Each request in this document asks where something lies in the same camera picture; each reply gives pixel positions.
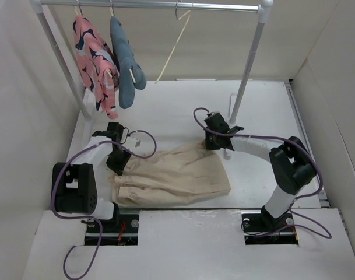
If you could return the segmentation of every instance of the hanging clothes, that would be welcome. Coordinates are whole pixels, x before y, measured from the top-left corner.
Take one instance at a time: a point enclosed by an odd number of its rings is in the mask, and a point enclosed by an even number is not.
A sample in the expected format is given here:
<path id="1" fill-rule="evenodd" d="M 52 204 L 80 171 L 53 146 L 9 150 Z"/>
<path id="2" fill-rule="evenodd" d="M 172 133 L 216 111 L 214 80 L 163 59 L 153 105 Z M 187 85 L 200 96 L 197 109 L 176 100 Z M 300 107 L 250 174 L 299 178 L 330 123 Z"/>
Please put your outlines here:
<path id="1" fill-rule="evenodd" d="M 135 61 L 134 54 L 120 21 L 114 16 L 110 22 L 110 35 L 113 52 L 119 59 L 119 104 L 121 108 L 127 109 L 133 105 L 136 93 L 135 89 L 144 89 L 146 87 L 146 77 L 141 67 Z"/>
<path id="2" fill-rule="evenodd" d="M 122 207 L 171 207 L 210 200 L 230 192 L 219 156 L 204 143 L 157 152 L 150 159 L 130 158 L 115 176 L 113 201 Z"/>
<path id="3" fill-rule="evenodd" d="M 73 22 L 73 35 L 79 72 L 86 88 L 96 96 L 96 109 L 117 118 L 119 62 L 96 28 L 83 16 Z"/>

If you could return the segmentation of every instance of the vertical metal pole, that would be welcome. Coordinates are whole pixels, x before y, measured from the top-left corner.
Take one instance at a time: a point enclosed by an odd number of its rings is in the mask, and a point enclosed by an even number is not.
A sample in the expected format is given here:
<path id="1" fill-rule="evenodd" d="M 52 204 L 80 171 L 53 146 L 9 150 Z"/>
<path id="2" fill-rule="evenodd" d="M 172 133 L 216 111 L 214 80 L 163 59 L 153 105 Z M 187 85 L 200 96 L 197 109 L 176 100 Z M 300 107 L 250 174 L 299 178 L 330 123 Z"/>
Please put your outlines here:
<path id="1" fill-rule="evenodd" d="M 62 68 L 63 74 L 66 77 L 68 85 L 69 85 L 78 105 L 79 105 L 81 112 L 83 113 L 84 118 L 90 118 L 90 114 L 88 113 L 88 111 L 85 107 L 85 104 L 83 102 L 82 94 L 80 94 L 76 88 L 75 82 L 73 81 L 72 75 L 67 67 L 65 59 L 63 58 L 61 50 L 58 47 L 57 41 L 55 41 L 54 35 L 50 29 L 49 23 L 47 22 L 47 19 L 45 17 L 45 14 L 44 14 L 44 11 L 41 7 L 41 4 L 39 6 L 37 2 L 38 1 L 31 0 L 32 8 L 34 9 L 34 11 L 38 17 L 38 20 L 40 21 L 40 23 L 45 31 L 45 34 L 49 39 L 50 46 L 52 47 L 55 57 L 57 58 L 58 63 Z"/>
<path id="2" fill-rule="evenodd" d="M 259 8 L 258 25 L 256 27 L 256 31 L 255 31 L 254 39 L 252 40 L 250 51 L 248 53 L 248 58 L 247 58 L 245 69 L 243 71 L 241 85 L 240 85 L 240 88 L 238 89 L 236 102 L 234 103 L 233 111 L 232 111 L 231 116 L 228 120 L 228 123 L 230 125 L 236 124 L 238 110 L 240 108 L 243 94 L 246 89 L 248 77 L 251 72 L 252 65 L 254 63 L 256 51 L 258 49 L 260 38 L 263 33 L 264 25 L 265 25 L 266 21 L 268 20 L 270 8 L 272 6 L 273 6 L 273 0 L 263 0 L 263 4 Z"/>

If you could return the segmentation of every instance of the beige cloth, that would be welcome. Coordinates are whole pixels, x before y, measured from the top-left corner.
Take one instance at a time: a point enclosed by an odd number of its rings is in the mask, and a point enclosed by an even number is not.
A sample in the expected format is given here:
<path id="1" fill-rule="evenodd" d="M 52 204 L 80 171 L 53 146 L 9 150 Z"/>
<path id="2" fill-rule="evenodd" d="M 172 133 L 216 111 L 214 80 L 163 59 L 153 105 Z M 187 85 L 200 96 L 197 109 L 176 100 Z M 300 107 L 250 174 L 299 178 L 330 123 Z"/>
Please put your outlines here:
<path id="1" fill-rule="evenodd" d="M 217 154 L 202 142 L 132 157 L 123 176 L 115 176 L 113 200 L 122 207 L 167 207 L 209 200 L 230 192 Z"/>

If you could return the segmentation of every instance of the metal rod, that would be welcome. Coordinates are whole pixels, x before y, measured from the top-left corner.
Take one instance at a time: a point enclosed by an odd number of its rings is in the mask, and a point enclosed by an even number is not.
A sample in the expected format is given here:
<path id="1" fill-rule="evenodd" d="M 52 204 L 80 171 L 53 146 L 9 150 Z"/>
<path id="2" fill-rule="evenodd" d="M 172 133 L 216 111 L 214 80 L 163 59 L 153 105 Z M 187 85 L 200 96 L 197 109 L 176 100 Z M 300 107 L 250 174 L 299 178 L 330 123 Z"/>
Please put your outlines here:
<path id="1" fill-rule="evenodd" d="M 228 123 L 230 125 L 235 125 L 236 124 L 236 118 L 237 118 L 237 114 L 238 114 L 238 109 L 240 108 L 240 104 L 241 104 L 241 101 L 242 101 L 242 98 L 243 98 L 243 94 L 245 92 L 245 88 L 246 88 L 246 85 L 247 85 L 248 77 L 249 77 L 249 74 L 251 72 L 252 65 L 254 63 L 256 51 L 257 51 L 258 46 L 259 46 L 261 34 L 263 33 L 264 25 L 265 25 L 265 23 L 258 22 L 258 25 L 256 27 L 254 39 L 252 41 L 251 48 L 250 48 L 250 51 L 249 51 L 249 54 L 248 54 L 248 58 L 247 58 L 247 62 L 246 62 L 246 66 L 245 66 L 245 69 L 244 69 L 244 72 L 243 72 L 243 75 L 242 75 L 241 85 L 240 85 L 240 88 L 238 89 L 236 102 L 234 103 L 233 111 L 231 112 L 231 116 L 230 116 L 229 121 L 228 121 Z"/>
<path id="2" fill-rule="evenodd" d="M 73 81 L 73 78 L 72 78 L 71 73 L 67 67 L 65 59 L 63 58 L 61 50 L 58 47 L 57 41 L 55 41 L 54 35 L 49 27 L 49 23 L 47 22 L 47 19 L 46 19 L 44 13 L 43 12 L 36 13 L 36 15 L 37 15 L 44 31 L 45 31 L 45 34 L 47 35 L 47 37 L 49 39 L 49 43 L 53 49 L 53 52 L 54 52 L 58 62 L 59 62 L 59 65 L 62 68 L 63 74 L 66 77 L 68 85 L 69 85 L 78 105 L 79 105 L 79 108 L 80 108 L 81 112 L 83 113 L 84 118 L 90 118 L 90 115 L 85 107 L 84 102 L 83 102 L 82 94 L 80 94 L 76 88 L 75 82 Z"/>
<path id="3" fill-rule="evenodd" d="M 111 7 L 109 0 L 79 0 L 80 6 L 93 7 Z M 41 0 L 42 5 L 64 5 L 77 6 L 76 0 Z M 115 8 L 140 8 L 140 9 L 175 9 L 176 1 L 174 2 L 159 2 L 159 1 L 113 1 Z M 185 10 L 207 10 L 207 11 L 232 11 L 232 12 L 253 12 L 259 11 L 259 5 L 225 5 L 225 4 L 209 4 L 209 3 L 185 3 L 179 2 L 178 9 Z"/>

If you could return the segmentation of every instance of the beige wall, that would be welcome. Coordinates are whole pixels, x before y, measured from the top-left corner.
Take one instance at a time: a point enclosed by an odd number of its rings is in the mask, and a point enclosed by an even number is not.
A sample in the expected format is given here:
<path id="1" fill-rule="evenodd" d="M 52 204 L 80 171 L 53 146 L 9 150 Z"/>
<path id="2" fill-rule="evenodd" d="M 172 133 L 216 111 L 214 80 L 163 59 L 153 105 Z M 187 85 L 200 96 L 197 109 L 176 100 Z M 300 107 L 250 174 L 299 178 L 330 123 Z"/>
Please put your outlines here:
<path id="1" fill-rule="evenodd" d="M 257 5 L 261 0 L 200 0 Z M 295 77 L 339 0 L 275 0 L 251 77 Z M 73 7 L 55 10 L 72 42 Z M 83 7 L 84 15 L 110 43 L 108 8 Z M 158 77 L 184 23 L 173 10 L 115 9 L 148 79 Z M 176 78 L 241 79 L 254 35 L 257 15 L 195 11 L 165 72 Z"/>
<path id="2" fill-rule="evenodd" d="M 0 279 L 23 276 L 77 114 L 28 1 L 0 0 Z"/>
<path id="3" fill-rule="evenodd" d="M 340 0 L 292 83 L 333 207 L 355 252 L 355 0 Z"/>

